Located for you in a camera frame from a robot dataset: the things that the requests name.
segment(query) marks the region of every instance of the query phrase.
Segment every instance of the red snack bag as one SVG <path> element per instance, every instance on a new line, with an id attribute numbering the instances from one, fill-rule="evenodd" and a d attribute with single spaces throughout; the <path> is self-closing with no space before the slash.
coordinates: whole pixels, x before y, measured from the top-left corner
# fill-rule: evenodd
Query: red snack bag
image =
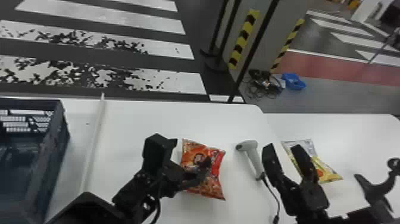
<path id="1" fill-rule="evenodd" d="M 201 194 L 206 197 L 225 200 L 218 176 L 225 151 L 218 148 L 209 148 L 197 142 L 182 139 L 182 158 L 180 166 L 187 171 L 197 168 L 198 163 L 207 157 L 211 159 L 211 170 L 204 182 L 197 187 L 189 188 L 191 193 Z"/>

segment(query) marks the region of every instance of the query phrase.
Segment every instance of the blue container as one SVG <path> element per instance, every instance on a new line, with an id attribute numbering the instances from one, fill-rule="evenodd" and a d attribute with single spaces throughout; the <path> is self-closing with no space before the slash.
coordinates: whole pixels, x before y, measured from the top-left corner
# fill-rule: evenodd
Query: blue container
<path id="1" fill-rule="evenodd" d="M 292 90 L 302 90 L 305 83 L 295 73 L 283 73 L 281 79 L 285 80 L 286 87 Z"/>

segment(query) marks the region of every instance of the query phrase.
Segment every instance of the yellow snack bag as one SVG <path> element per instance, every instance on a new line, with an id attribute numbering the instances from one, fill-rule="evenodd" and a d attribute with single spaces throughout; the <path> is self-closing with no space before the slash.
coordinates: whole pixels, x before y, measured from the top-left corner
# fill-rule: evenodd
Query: yellow snack bag
<path id="1" fill-rule="evenodd" d="M 319 159 L 317 152 L 315 151 L 314 148 L 314 143 L 310 139 L 306 140 L 299 140 L 299 141 L 282 141 L 283 148 L 285 149 L 287 155 L 289 156 L 290 160 L 292 163 L 295 165 L 297 171 L 301 176 L 303 174 L 300 171 L 299 166 L 297 165 L 297 162 L 292 154 L 291 148 L 295 145 L 300 145 L 301 147 L 304 148 L 304 150 L 308 153 L 308 155 L 311 157 L 311 161 L 315 166 L 315 169 L 317 171 L 319 180 L 319 183 L 327 183 L 327 182 L 332 182 L 332 181 L 339 181 L 342 180 L 343 178 L 341 175 L 336 173 L 330 166 L 328 166 L 326 163 L 322 162 L 322 160 Z"/>

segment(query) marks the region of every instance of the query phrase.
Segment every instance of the black plastic crate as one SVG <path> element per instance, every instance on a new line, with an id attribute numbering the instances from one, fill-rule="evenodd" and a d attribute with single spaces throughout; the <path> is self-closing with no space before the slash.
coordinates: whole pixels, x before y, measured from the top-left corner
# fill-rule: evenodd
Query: black plastic crate
<path id="1" fill-rule="evenodd" d="M 69 138 L 61 101 L 0 98 L 0 224 L 44 222 Z"/>

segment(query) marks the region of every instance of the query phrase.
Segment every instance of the chip bag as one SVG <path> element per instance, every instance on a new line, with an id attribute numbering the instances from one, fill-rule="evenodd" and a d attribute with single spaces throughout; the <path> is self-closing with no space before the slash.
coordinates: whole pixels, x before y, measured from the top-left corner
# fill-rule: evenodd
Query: chip bag
<path id="1" fill-rule="evenodd" d="M 322 162 L 321 159 L 319 159 L 317 152 L 315 151 L 314 148 L 314 143 L 310 139 L 306 140 L 299 140 L 299 141 L 283 141 L 282 142 L 283 147 L 285 148 L 286 153 L 288 154 L 290 160 L 292 163 L 295 165 L 297 171 L 302 175 L 299 166 L 297 165 L 297 162 L 292 154 L 291 148 L 294 147 L 295 145 L 300 145 L 303 147 L 303 149 L 308 153 L 308 155 L 311 157 L 311 161 L 313 165 L 315 166 L 315 169 L 318 174 L 318 183 L 327 183 L 327 182 L 332 182 L 332 181 L 339 181 L 342 180 L 343 178 L 341 175 L 336 173 L 330 166 L 328 166 L 326 163 Z"/>
<path id="2" fill-rule="evenodd" d="M 207 157 L 211 159 L 211 170 L 206 175 L 204 182 L 196 187 L 189 188 L 188 192 L 201 194 L 205 197 L 225 200 L 218 176 L 225 151 L 218 148 L 209 148 L 200 143 L 182 139 L 182 158 L 180 166 L 186 171 L 196 170 L 198 164 Z"/>

